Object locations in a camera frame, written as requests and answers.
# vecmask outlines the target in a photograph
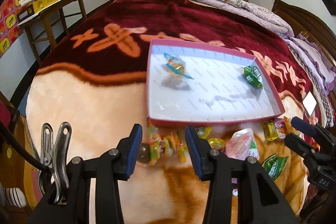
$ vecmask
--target bed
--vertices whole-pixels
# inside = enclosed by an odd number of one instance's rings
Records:
[[[317,69],[304,56],[307,50],[300,43],[306,43],[305,38],[294,39],[298,30],[293,31],[289,17],[284,18],[287,22],[281,18],[283,10],[278,6],[272,13],[242,0],[115,0],[65,37],[36,74],[26,114],[37,150],[45,122],[54,131],[63,121],[72,125],[68,161],[75,156],[100,156],[128,136],[134,123],[143,126],[143,142],[148,142],[145,83],[152,38],[209,43],[254,54],[277,87],[284,115],[332,126],[332,98],[321,101],[310,118],[301,102],[309,90],[319,102],[326,97],[334,66],[328,64],[325,72],[322,64]],[[260,122],[216,126],[211,137],[228,140],[243,128],[253,129],[260,162],[275,153],[288,157],[275,183],[298,214],[308,187],[302,158],[281,141],[265,141]],[[186,158],[186,163],[173,155],[154,166],[139,164],[128,182],[119,182],[125,223],[202,222],[209,185],[197,179]],[[94,190],[93,180],[90,223],[95,222]],[[237,200],[232,199],[232,223],[237,219]]]

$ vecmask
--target black cable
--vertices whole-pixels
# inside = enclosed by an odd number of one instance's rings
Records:
[[[35,168],[49,173],[50,169],[37,161],[33,156],[31,156],[14,138],[11,132],[5,127],[5,125],[0,121],[0,134],[6,139],[6,141],[13,147],[13,149],[19,153],[19,155],[24,158],[27,162],[29,162]]]

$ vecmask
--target phone screen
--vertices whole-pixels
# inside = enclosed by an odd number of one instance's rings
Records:
[[[308,92],[306,97],[303,99],[302,103],[303,103],[304,108],[307,111],[307,114],[309,116],[311,116],[315,107],[316,107],[316,105],[317,105],[317,102],[316,102],[313,94],[311,92]]]

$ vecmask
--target wooden bed frame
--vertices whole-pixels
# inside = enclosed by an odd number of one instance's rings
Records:
[[[294,35],[303,35],[309,42],[315,43],[336,66],[336,36],[334,32],[317,16],[302,8],[275,0],[272,12],[285,20],[294,31]],[[336,109],[336,89],[330,93]]]

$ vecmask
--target pillow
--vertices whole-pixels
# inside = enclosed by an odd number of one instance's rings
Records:
[[[336,87],[336,67],[330,63],[315,43],[309,42],[304,36],[299,34],[297,38],[292,38],[292,41],[305,52],[313,63],[323,79],[327,93],[331,92]]]

